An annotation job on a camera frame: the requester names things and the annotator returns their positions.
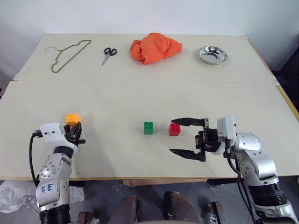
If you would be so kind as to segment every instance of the table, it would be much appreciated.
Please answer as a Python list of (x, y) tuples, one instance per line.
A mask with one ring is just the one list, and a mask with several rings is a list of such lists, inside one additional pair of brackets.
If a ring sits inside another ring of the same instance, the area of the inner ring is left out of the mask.
[[(226, 115), (234, 116), (237, 131), (252, 131), (263, 140), (278, 175), (299, 174), (298, 122), (246, 37), (174, 35), (183, 43), (183, 52), (147, 66), (128, 55), (131, 40), (141, 37), (45, 35), (0, 100), (1, 179), (30, 178), (32, 131), (41, 124), (63, 122), (72, 112), (82, 117), (86, 139), (74, 157), (73, 180), (235, 177), (222, 156), (207, 153), (202, 163), (169, 152), (193, 150), (194, 136), (201, 130), (182, 127), (178, 137), (168, 136), (172, 119), (209, 117), (210, 126), (216, 127), (217, 117)], [(42, 55), (46, 46), (63, 48), (88, 38), (94, 47), (87, 46), (61, 72), (50, 71), (56, 55), (50, 50)], [(196, 44), (222, 47), (228, 61), (210, 66), (195, 60)], [(100, 67), (106, 46), (119, 53)], [(154, 122), (154, 135), (143, 134), (144, 121)], [(34, 141), (36, 172), (50, 153), (43, 139)]]

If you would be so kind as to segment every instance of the red lego block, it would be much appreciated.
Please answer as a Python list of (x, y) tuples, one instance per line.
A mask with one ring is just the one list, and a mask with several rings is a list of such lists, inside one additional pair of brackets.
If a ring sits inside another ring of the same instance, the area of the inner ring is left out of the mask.
[(181, 132), (181, 127), (180, 127), (180, 125), (171, 123), (169, 125), (168, 130), (169, 130), (169, 135), (170, 136), (178, 136), (179, 133)]

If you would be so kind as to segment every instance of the lego brick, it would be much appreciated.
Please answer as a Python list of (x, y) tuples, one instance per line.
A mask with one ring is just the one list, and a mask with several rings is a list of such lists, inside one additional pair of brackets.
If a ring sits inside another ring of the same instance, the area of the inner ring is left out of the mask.
[(154, 133), (154, 123), (145, 121), (144, 122), (144, 134), (153, 134)]
[(171, 123), (169, 125), (168, 131), (170, 136), (178, 136), (181, 132), (181, 127), (178, 124)]
[(81, 118), (76, 113), (69, 113), (65, 116), (65, 122), (74, 127), (78, 122), (81, 122)]

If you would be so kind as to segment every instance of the yellow lego block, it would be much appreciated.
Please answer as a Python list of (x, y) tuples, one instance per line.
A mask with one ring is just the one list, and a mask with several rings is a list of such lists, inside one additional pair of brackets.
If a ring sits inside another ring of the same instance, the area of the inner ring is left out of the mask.
[(76, 113), (69, 113), (65, 116), (65, 122), (74, 127), (78, 122), (81, 122), (81, 118)]

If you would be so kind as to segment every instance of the wire hanger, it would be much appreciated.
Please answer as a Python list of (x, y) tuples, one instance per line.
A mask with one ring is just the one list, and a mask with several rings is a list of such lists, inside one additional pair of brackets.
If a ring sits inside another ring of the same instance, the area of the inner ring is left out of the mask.
[[(64, 65), (63, 66), (61, 66), (57, 71), (54, 71), (54, 65), (56, 65), (57, 63), (58, 63), (58, 58), (60, 57), (60, 55), (61, 55), (61, 53), (62, 52), (64, 52), (65, 50), (67, 50), (67, 49), (69, 49), (69, 48), (71, 48), (71, 47), (74, 47), (74, 46), (78, 46), (81, 42), (88, 42), (83, 48), (81, 48), (73, 57), (71, 57), (66, 63), (64, 63)], [(51, 66), (51, 70), (54, 72), (54, 73), (58, 73), (68, 62), (70, 62), (77, 54), (79, 54), (84, 48), (86, 48), (86, 46), (88, 45), (88, 44), (90, 44), (90, 42), (91, 42), (91, 40), (82, 40), (82, 41), (79, 41), (79, 43), (77, 43), (77, 44), (73, 44), (73, 45), (71, 45), (71, 46), (69, 46), (69, 47), (67, 47), (67, 48), (65, 48), (65, 49), (62, 49), (62, 50), (59, 50), (59, 49), (57, 49), (57, 48), (55, 48), (55, 47), (48, 47), (48, 48), (46, 48), (45, 49), (45, 53), (47, 53), (47, 51), (48, 51), (48, 49), (49, 48), (54, 48), (55, 50), (58, 50), (59, 51), (59, 54), (57, 55), (57, 57), (55, 58), (55, 63), (54, 64), (52, 64), (52, 66)]]

